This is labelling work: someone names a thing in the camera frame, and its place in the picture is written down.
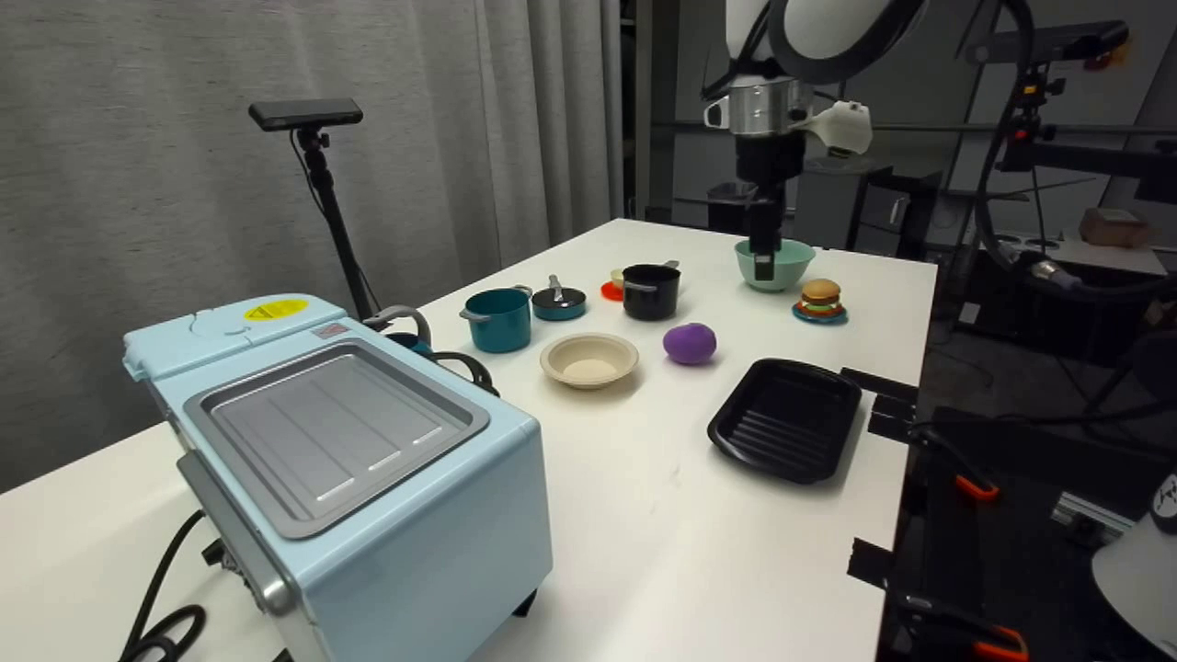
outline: toaster oven handle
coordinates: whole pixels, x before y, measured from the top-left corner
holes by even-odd
[[[199,452],[185,452],[178,467],[189,478],[195,499],[213,520],[213,525],[217,525],[217,535],[223,539],[223,550],[233,554],[233,562],[221,562],[221,568],[233,568],[246,581],[259,612],[288,615],[294,606],[294,585],[265,554],[265,548],[259,544],[255,528],[228,504],[228,497],[221,493],[221,484],[210,473],[210,467],[202,465],[202,455]]]

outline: black plate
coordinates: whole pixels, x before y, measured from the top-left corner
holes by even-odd
[[[750,470],[824,482],[840,470],[861,391],[796,360],[756,360],[709,421],[716,448]]]

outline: small bowl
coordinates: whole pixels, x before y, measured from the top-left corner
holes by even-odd
[[[809,261],[814,261],[814,248],[783,239],[776,257],[772,257],[772,280],[756,280],[754,277],[754,261],[750,261],[748,239],[737,243],[737,257],[738,257],[742,282],[750,291],[796,291],[801,282]]]
[[[573,391],[601,391],[635,373],[635,346],[614,335],[573,335],[544,353],[549,380]]]

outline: white curtain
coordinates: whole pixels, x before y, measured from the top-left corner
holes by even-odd
[[[267,291],[351,303],[255,101],[352,97],[330,170],[384,303],[611,216],[614,0],[0,4],[0,490],[143,425],[120,335]]]

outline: light blue toaster oven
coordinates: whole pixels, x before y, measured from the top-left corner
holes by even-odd
[[[535,417],[310,293],[125,335],[294,662],[470,657],[553,571]]]

